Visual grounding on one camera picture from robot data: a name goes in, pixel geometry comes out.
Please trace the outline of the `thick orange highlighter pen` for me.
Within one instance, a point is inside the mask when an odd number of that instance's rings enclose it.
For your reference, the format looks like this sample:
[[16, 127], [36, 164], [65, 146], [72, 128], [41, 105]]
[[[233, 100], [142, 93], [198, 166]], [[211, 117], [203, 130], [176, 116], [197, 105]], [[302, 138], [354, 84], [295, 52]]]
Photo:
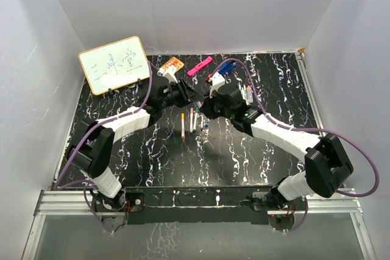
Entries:
[[250, 85], [247, 85], [246, 96], [247, 96], [247, 102], [251, 104], [254, 100], [253, 100], [252, 89]]

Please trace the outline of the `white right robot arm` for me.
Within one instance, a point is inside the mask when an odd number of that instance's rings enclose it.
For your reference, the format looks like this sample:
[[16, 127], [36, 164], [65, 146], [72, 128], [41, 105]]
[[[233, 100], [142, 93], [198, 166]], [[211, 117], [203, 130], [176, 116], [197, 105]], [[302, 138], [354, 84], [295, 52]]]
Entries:
[[256, 204], [286, 209], [299, 197], [317, 194], [330, 198], [353, 173], [337, 136], [297, 132], [280, 121], [271, 122], [270, 114], [246, 104], [235, 86], [223, 85], [210, 91], [200, 112], [209, 119], [229, 119], [238, 131], [268, 141], [304, 163], [303, 172], [282, 178], [266, 195], [256, 199]]

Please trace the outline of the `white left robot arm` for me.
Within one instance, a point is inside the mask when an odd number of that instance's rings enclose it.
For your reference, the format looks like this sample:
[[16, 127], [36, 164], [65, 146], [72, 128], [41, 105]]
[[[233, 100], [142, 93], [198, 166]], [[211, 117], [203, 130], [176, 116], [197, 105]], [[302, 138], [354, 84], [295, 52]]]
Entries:
[[134, 106], [112, 117], [80, 121], [66, 150], [66, 162], [80, 171], [112, 210], [126, 203], [120, 179], [111, 169], [113, 150], [125, 138], [156, 124], [165, 108], [183, 108], [202, 95], [183, 79], [154, 77], [137, 83]]

